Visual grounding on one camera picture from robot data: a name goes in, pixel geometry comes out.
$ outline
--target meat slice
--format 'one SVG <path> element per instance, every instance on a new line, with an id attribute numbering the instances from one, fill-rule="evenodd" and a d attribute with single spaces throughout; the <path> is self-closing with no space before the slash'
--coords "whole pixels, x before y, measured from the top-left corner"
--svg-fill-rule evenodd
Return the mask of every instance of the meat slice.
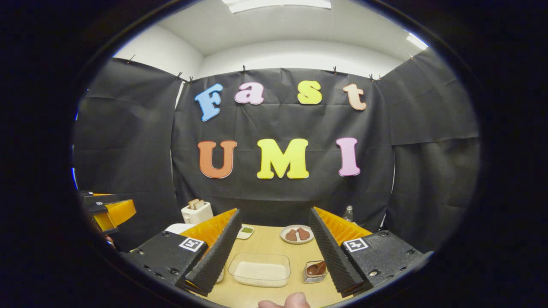
<path id="1" fill-rule="evenodd" d="M 288 241 L 296 242 L 297 241 L 297 230 L 291 229 L 289 232 L 287 232 L 286 239 Z"/>
<path id="2" fill-rule="evenodd" d="M 301 227 L 297 229 L 297 232 L 299 233 L 299 238 L 301 239 L 301 241 L 304 241 L 305 239 L 308 239 L 310 237 L 310 233 Z"/>

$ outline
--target table surface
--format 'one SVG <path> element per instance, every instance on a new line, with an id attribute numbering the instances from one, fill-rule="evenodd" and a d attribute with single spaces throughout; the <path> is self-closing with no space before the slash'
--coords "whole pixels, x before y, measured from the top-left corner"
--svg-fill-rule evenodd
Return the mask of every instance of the table surface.
<path id="1" fill-rule="evenodd" d="M 249 226 L 255 228 L 255 231 L 248 239 L 237 238 L 234 242 L 226 261 L 222 281 L 215 285 L 207 297 L 194 294 L 231 308 L 257 308 L 257 303 L 261 300 L 271 300 L 278 305 L 283 305 L 286 297 L 294 292 L 304 292 L 312 308 L 328 306 L 352 297 L 343 298 L 336 291 L 329 272 L 321 282 L 311 284 L 303 282 L 306 262 L 323 260 L 315 238 L 304 244 L 290 244 L 282 240 L 279 235 L 283 227 Z M 237 283 L 228 269 L 230 262 L 238 253 L 286 255 L 291 266 L 291 275 L 287 284 L 280 288 L 263 288 Z"/>

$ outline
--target white ceiling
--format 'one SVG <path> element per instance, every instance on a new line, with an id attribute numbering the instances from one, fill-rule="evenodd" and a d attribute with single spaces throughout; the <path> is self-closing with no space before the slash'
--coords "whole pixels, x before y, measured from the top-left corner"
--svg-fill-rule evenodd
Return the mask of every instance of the white ceiling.
<path id="1" fill-rule="evenodd" d="M 400 60 L 421 49 L 408 33 L 352 0 L 332 0 L 332 9 L 266 7 L 232 14 L 221 0 L 203 0 L 159 23 L 204 56 L 252 43 L 314 39 L 369 48 Z"/>

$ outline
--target pink letter i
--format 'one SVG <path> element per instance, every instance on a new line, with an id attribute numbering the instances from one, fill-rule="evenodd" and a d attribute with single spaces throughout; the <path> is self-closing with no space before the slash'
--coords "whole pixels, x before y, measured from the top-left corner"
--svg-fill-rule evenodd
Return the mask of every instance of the pink letter i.
<path id="1" fill-rule="evenodd" d="M 354 146 L 358 143 L 356 138 L 339 138 L 335 141 L 341 147 L 342 167 L 339 170 L 340 176 L 353 176 L 359 174 L 356 166 L 356 152 Z"/>

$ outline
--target plastic bottle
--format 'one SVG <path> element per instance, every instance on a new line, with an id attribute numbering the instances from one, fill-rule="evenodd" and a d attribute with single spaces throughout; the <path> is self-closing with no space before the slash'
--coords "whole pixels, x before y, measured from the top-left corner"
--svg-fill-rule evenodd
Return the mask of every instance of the plastic bottle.
<path id="1" fill-rule="evenodd" d="M 352 206 L 347 206 L 342 218 L 348 220 L 349 222 L 352 222 L 353 216 L 354 214 L 352 212 Z"/>

